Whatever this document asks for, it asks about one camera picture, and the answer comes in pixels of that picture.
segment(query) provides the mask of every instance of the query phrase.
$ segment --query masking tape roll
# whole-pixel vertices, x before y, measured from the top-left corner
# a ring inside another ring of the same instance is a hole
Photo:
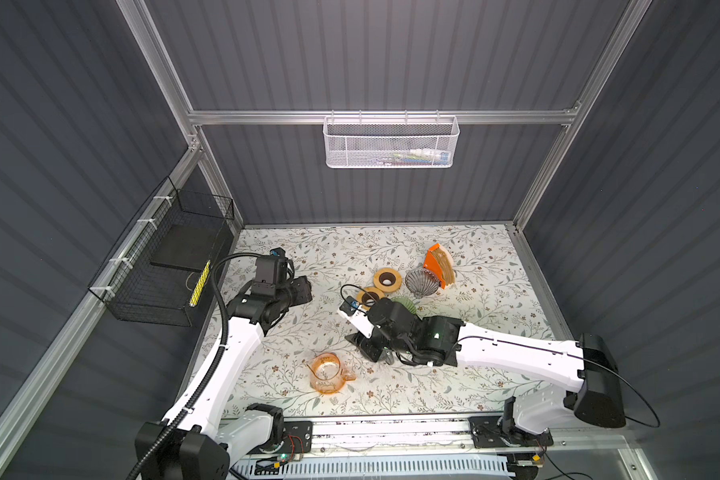
[[[403,284],[403,277],[393,268],[382,268],[373,276],[373,284],[384,293],[397,292]]]
[[[368,292],[368,293],[378,296],[378,299],[375,299],[375,298],[373,298],[373,295],[371,295],[371,300],[380,300],[380,299],[384,298],[384,292],[382,292],[375,286],[366,286],[365,292]],[[360,304],[360,308],[362,308],[363,310],[367,310],[370,308],[369,306],[363,305],[363,302],[368,302],[368,293],[365,293],[365,292],[361,291],[355,297],[355,300]]]

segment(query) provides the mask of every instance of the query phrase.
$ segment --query gray wall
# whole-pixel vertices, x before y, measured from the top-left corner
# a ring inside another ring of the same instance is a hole
[[[0,1],[0,414],[119,233],[185,149],[113,2]],[[176,332],[107,323],[86,346],[87,363],[73,368],[89,368],[91,382],[128,376],[117,368],[125,348],[140,351],[147,369],[154,350],[174,355],[186,342]],[[104,328],[111,350],[97,346],[106,342],[97,337]],[[127,340],[138,348],[120,348],[131,331]],[[115,364],[97,373],[96,358]],[[87,395],[113,385],[105,380],[92,383]],[[170,396],[166,384],[141,385]],[[82,395],[63,386],[51,405]],[[96,405],[105,409],[103,402]],[[59,422],[45,413],[39,428],[62,432]],[[78,427],[84,431],[85,422]],[[62,444],[47,440],[48,448]]]
[[[519,110],[574,105],[626,2],[147,4],[197,110]],[[248,224],[320,224],[510,220],[559,129],[463,126],[429,171],[331,170],[317,127],[205,131]]]
[[[451,168],[326,166],[322,128],[204,127],[247,224],[511,220],[557,125],[465,125]]]
[[[720,478],[720,0],[654,2],[526,235],[661,477]]]

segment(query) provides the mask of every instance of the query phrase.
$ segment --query orange mug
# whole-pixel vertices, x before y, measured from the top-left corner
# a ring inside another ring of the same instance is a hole
[[[320,393],[336,393],[346,381],[357,379],[333,353],[321,353],[309,367],[309,385]]]

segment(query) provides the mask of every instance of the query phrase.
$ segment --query floral tablecloth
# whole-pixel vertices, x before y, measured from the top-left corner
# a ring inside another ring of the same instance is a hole
[[[441,314],[500,332],[553,338],[502,225],[244,230],[236,251],[267,253],[282,247],[294,260],[296,274],[309,278],[314,300],[292,308],[269,332],[240,376],[225,417],[237,417],[254,402],[279,406],[291,417],[497,410],[505,398],[544,386],[493,368],[372,363],[345,340],[355,330],[336,313],[340,285],[370,286],[376,270],[384,267],[404,276],[422,264],[435,243],[451,252],[456,284],[416,300],[420,316]],[[253,259],[234,260],[222,285],[224,297],[231,299],[253,274]],[[396,295],[413,299],[404,285],[391,296]],[[218,332],[216,312],[195,370]],[[306,364],[322,352],[334,352],[357,375],[333,395],[309,386]]]

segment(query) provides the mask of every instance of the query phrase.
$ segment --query floral pattern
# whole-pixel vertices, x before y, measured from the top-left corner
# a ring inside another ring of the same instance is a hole
[[[345,340],[355,329],[336,313],[340,285],[370,286],[374,273],[384,267],[404,276],[422,264],[435,243],[451,252],[456,284],[414,300],[420,316],[441,314],[500,332],[553,338],[504,226],[244,230],[236,251],[264,253],[282,247],[296,274],[307,275],[312,283],[313,300],[291,308],[270,330],[241,374],[225,417],[237,417],[254,402],[279,406],[290,417],[497,410],[505,398],[543,387],[543,382],[494,368],[372,363]],[[232,262],[222,284],[224,297],[234,296],[252,275],[252,259]],[[390,296],[397,295],[414,299],[404,285]],[[219,333],[218,318],[217,311],[195,369]],[[323,352],[334,352],[357,376],[332,395],[309,386],[307,365]]]

